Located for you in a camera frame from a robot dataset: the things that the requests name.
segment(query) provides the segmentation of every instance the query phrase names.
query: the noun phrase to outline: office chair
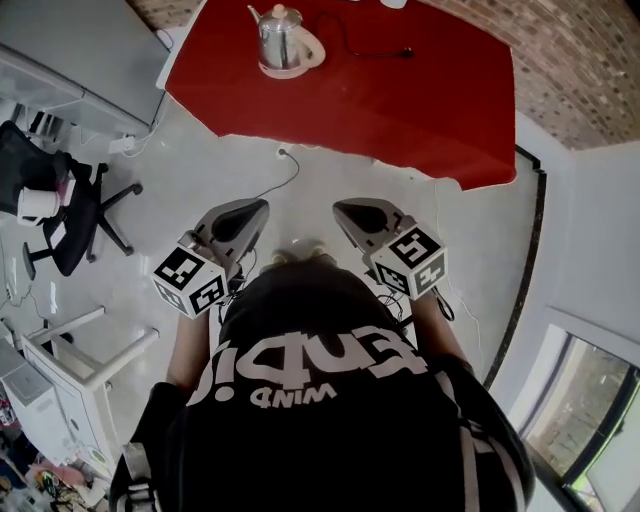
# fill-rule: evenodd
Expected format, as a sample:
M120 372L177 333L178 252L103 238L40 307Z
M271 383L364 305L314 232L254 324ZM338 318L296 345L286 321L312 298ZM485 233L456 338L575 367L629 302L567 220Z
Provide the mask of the office chair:
M55 217L41 222L47 249L30 252L25 243L22 254L29 278L36 276L35 262L53 258L58 270L69 276L86 253L90 263L95 261L93 241L100 226L126 256L133 247L126 245L105 219L105 212L130 193L142 193L142 185L135 183L101 203L102 175L109 170L107 164L98 165L94 183L91 166L74 160L69 153L50 154L36 147L11 121L0 126L0 211L17 215L18 197L24 188L54 191L69 174L76 180L71 202L63 206ZM64 223L66 234L55 245L51 236Z

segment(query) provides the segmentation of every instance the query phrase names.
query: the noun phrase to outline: floor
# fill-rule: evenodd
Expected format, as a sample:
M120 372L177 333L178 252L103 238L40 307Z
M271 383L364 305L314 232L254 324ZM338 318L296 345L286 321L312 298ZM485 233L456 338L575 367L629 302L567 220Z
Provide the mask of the floor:
M145 326L160 331L160 340L112 381L111 407L121 441L133 432L152 385L164 378L178 320L178 314L157 295L149 272L208 209L253 197L295 171L293 162L276 158L279 143L275 141L218 138L178 104L168 102L166 108L156 133L135 158L108 155L109 137L91 137L88 132L81 134L79 128L69 132L61 146L76 159L110 164L103 197L134 181L144 185L142 195L125 199L110 212L136 254L124 257L99 233L96 263L83 261L71 277L62 279L51 261L39 262L32 290L39 313L54 325L95 306L106 307L106 317L74 333L78 346L98 360L107 360ZM479 321L480 345L475 321L446 284L440 289L457 315L453 330L482 379L502 340L525 264L537 182L530 164L517 157L517 180L501 187L463 193L454 181L437 180L436 212L436 180L415 171L322 148L294 146L290 152L300 162L301 172L286 187L266 196L271 217L258 242L251 277L268 262L271 251L299 238L323 240L340 266L363 275L361 255L332 217L331 206L340 199L382 197L433 227L438 220L449 247L451 286ZM44 248L44 239L39 229L18 227L12 219L0 219L0 226L8 281L17 289L14 303L18 303L29 286L22 242L27 240L37 250ZM247 260L246 270L253 256ZM364 279L378 293L386 291ZM403 301L402 305L407 315L408 304ZM21 333L35 331L42 324L31 297L24 299L22 307L7 305L1 315ZM212 346L217 344L218 332L216 315L212 315ZM206 393L210 382L209 372L194 400Z

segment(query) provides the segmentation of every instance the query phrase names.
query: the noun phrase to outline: electrical outlet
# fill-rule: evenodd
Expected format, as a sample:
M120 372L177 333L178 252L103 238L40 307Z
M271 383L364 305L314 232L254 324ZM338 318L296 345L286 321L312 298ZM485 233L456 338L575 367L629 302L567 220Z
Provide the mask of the electrical outlet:
M136 147L136 138L132 135L128 135L121 139L112 140L109 143L109 154L122 153L123 151L130 151Z
M280 159L280 160L284 160L285 158L287 158L287 155L285 155L284 153L281 153L280 150L284 149L287 153L291 150L291 148L293 147L293 144L288 144L286 142L282 142L279 146L278 149L276 149L276 156Z

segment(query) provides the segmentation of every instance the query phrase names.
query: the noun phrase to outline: person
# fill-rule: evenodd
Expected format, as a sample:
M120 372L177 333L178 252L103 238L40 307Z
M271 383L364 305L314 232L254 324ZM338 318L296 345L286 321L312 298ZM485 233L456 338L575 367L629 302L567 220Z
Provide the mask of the person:
M229 306L213 355L209 313L180 318L132 437L164 512L526 508L530 459L432 294L411 303L415 350L323 248L272 262ZM210 361L211 390L187 406ZM111 510L130 484L121 459Z

